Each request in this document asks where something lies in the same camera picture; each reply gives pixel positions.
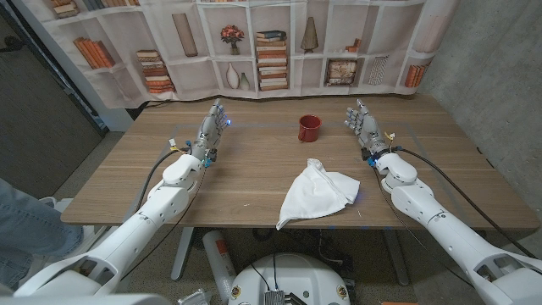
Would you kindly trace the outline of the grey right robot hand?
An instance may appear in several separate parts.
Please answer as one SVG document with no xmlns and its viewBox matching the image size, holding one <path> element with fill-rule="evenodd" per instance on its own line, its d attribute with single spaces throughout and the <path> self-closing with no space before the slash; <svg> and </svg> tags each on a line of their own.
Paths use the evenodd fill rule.
<svg viewBox="0 0 542 305">
<path fill-rule="evenodd" d="M 354 132 L 361 146 L 362 160 L 375 167 L 378 160 L 391 153 L 390 145 L 384 140 L 376 119 L 369 113 L 361 99 L 357 99 L 357 108 L 346 110 L 345 125 Z"/>
</svg>

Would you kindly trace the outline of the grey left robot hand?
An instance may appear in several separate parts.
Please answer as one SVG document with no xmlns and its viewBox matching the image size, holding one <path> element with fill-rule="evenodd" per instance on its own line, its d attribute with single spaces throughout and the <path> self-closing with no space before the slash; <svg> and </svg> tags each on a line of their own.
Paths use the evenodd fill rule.
<svg viewBox="0 0 542 305">
<path fill-rule="evenodd" d="M 224 105 L 217 98 L 196 133 L 191 156 L 198 158 L 205 168 L 216 161 L 218 145 L 224 130 L 231 125 Z"/>
</svg>

